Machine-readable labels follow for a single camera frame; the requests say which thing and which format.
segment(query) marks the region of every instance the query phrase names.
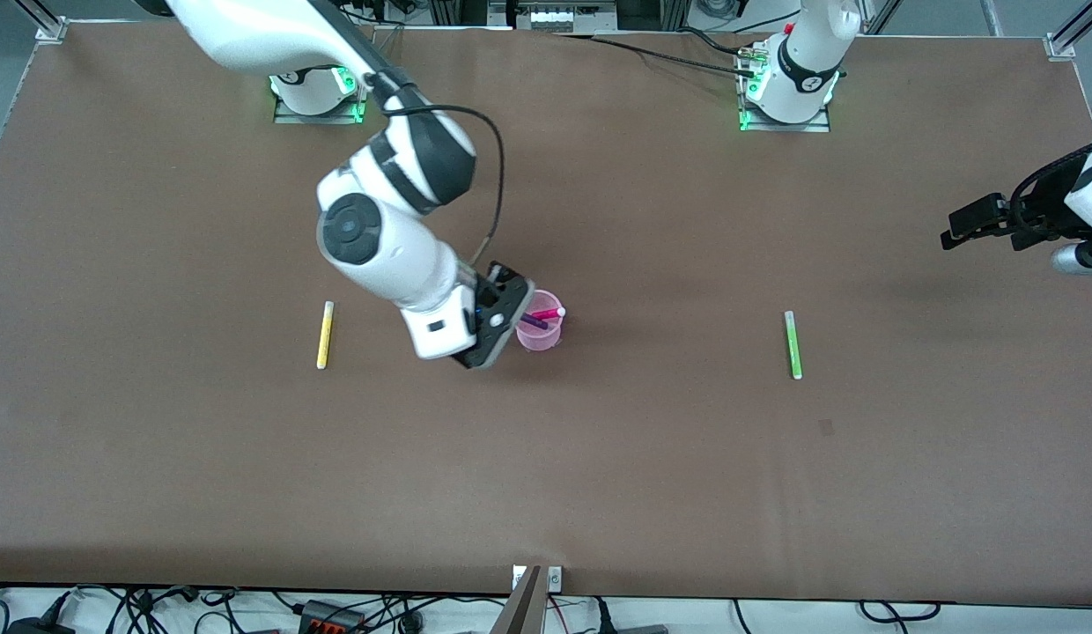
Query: red wire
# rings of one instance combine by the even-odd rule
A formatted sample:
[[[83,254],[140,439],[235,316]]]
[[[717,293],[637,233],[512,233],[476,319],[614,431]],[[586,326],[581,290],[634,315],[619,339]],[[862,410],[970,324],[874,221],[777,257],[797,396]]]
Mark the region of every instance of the red wire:
[[[566,618],[562,617],[562,607],[557,605],[557,599],[554,597],[549,598],[549,602],[554,605],[554,613],[557,614],[557,620],[562,624],[562,632],[570,634],[570,627],[566,624]]]

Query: pink marker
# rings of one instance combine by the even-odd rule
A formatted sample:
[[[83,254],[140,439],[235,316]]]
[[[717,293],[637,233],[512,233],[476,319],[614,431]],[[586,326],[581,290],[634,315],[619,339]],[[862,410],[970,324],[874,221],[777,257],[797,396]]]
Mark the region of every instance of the pink marker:
[[[566,309],[561,307],[550,308],[549,310],[532,312],[530,315],[535,320],[559,320],[559,318],[566,316]]]

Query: marker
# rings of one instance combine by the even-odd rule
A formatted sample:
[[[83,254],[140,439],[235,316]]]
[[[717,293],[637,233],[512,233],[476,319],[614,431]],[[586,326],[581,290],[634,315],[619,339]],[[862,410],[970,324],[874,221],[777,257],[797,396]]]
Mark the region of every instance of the marker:
[[[316,367],[325,370],[328,367],[328,348],[331,348],[331,324],[334,321],[334,302],[329,301],[323,304],[323,328],[320,330],[320,357],[316,361]]]
[[[800,348],[796,345],[796,316],[792,310],[785,312],[785,334],[788,337],[788,364],[793,368],[793,378],[800,381],[804,376],[800,370]]]
[[[547,322],[543,322],[538,318],[533,316],[533,314],[526,314],[523,312],[522,316],[519,316],[519,320],[526,322],[526,324],[531,324],[535,328],[542,328],[544,331],[549,330],[549,324],[547,324]]]
[[[549,310],[538,310],[530,314],[535,320],[561,320],[566,316],[565,308],[550,308]]]

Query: yellow marker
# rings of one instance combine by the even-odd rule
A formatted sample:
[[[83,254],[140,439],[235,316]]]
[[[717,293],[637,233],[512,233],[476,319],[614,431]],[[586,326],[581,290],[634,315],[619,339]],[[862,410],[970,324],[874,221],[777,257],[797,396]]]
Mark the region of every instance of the yellow marker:
[[[331,322],[334,320],[334,302],[323,304],[323,330],[320,330],[320,358],[316,367],[325,370],[328,367],[328,348],[331,348]]]

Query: purple marker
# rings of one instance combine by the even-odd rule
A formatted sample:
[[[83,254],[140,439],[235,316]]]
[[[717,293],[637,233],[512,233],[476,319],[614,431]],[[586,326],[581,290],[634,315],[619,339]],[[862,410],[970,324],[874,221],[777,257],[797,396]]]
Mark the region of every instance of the purple marker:
[[[549,324],[547,324],[547,322],[543,322],[536,316],[530,316],[530,314],[526,314],[525,312],[522,313],[522,316],[519,316],[519,320],[526,322],[526,324],[531,324],[535,328],[542,328],[544,331],[549,330]]]

